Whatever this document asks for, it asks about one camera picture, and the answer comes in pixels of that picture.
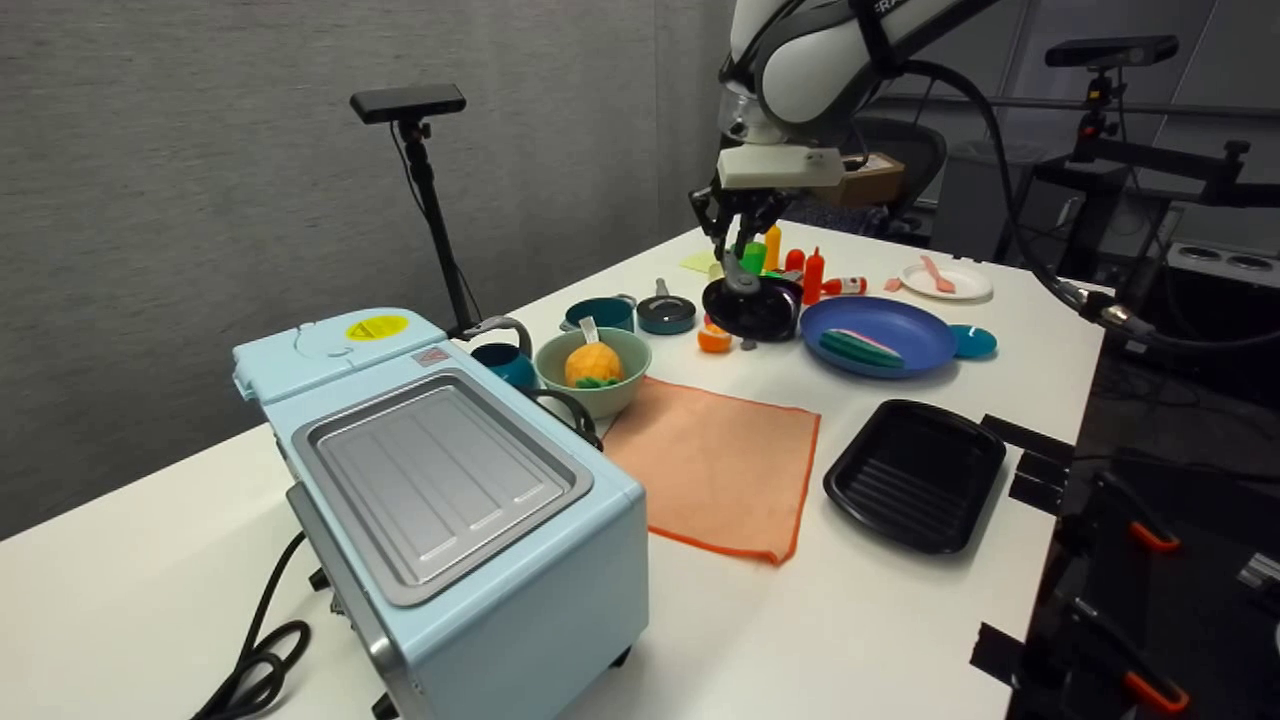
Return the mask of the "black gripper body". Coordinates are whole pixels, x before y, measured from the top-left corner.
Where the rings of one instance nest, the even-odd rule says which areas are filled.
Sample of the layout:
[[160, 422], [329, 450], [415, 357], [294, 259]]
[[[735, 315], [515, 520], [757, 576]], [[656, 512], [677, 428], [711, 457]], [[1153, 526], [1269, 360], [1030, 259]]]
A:
[[771, 186], [703, 185], [688, 193], [688, 204], [697, 212], [697, 224], [715, 247], [724, 242], [741, 247], [784, 216], [787, 194]]

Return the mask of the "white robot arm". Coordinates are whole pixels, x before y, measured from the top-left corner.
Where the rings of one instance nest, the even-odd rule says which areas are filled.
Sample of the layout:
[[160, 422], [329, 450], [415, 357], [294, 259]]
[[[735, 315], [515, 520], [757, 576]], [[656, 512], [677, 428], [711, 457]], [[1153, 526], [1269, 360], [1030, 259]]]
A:
[[993, 0], [733, 0], [718, 69], [718, 147], [692, 193], [703, 236], [733, 283], [745, 242], [809, 193], [855, 177], [840, 147], [875, 84], [980, 14]]

